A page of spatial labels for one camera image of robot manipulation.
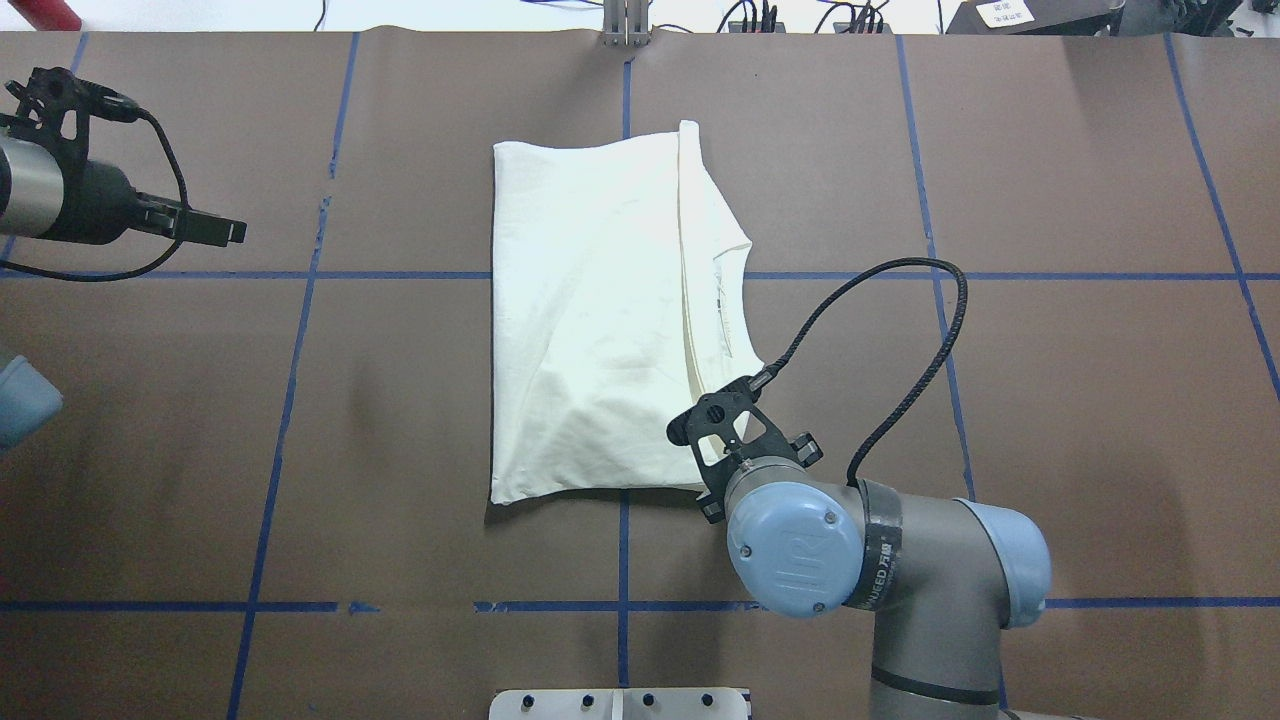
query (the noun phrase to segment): white wall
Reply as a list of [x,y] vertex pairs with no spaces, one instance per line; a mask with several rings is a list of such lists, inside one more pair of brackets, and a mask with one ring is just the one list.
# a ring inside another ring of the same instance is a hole
[[[68,0],[84,19],[86,29],[123,31],[310,31],[320,17],[320,0]],[[960,0],[942,0],[943,18],[951,20]],[[712,32],[732,0],[655,0],[650,8],[654,24],[676,23],[698,32]],[[1260,36],[1280,36],[1276,15],[1247,10],[1249,0],[1234,15],[1236,24]],[[828,5],[817,0],[781,0],[778,19],[790,32],[813,32]],[[895,32],[937,32],[936,0],[891,0],[884,18]],[[837,10],[832,19],[844,19]],[[562,29],[599,28],[600,10],[566,1],[540,6],[518,0],[329,0],[324,29],[352,31],[380,24],[413,29]],[[0,31],[29,29],[8,3],[0,3]]]

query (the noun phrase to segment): cylindrical motor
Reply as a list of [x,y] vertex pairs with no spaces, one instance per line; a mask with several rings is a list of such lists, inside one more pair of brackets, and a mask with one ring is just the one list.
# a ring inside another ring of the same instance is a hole
[[115,165],[88,160],[68,181],[47,150],[0,135],[0,236],[106,245],[140,211],[137,191]]
[[40,237],[63,211],[63,172],[47,150],[0,135],[0,234]]

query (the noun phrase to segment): blue joint cap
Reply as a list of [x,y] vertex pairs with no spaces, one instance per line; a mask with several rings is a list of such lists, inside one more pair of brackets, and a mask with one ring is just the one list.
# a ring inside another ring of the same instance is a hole
[[818,488],[792,482],[746,493],[728,519],[730,559],[760,605],[788,618],[831,612],[849,600],[863,564],[863,534]]
[[0,369],[0,452],[63,409],[63,396],[22,355]]
[[963,502],[978,518],[1005,570],[1009,585],[1009,624],[1006,628],[1025,628],[1044,612],[1053,568],[1048,557],[1048,543],[1030,518],[993,505],[982,505],[964,498]]

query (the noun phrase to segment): black tape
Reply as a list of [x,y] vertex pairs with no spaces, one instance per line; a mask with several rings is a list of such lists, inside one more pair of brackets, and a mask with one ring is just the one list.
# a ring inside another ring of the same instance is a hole
[[911,678],[904,678],[901,675],[895,675],[883,667],[877,667],[872,665],[872,679],[882,685],[893,688],[895,691],[902,691],[905,693],[918,694],[922,697],[929,697],[933,700],[943,700],[947,702],[957,702],[960,705],[998,705],[1000,703],[1000,691],[965,691],[960,688],[950,688],[947,685],[934,685],[933,683],[925,683],[923,680],[913,680]]
[[884,605],[897,577],[897,561],[902,555],[902,500],[893,488],[861,478],[858,492],[863,496],[867,543],[858,585],[845,605],[874,612]]

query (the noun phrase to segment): metal bracket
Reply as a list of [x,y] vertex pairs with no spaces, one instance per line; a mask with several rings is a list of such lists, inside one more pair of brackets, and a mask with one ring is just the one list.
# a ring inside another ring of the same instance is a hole
[[649,45],[649,0],[603,0],[604,45]]
[[750,698],[740,688],[503,691],[489,720],[750,720]]

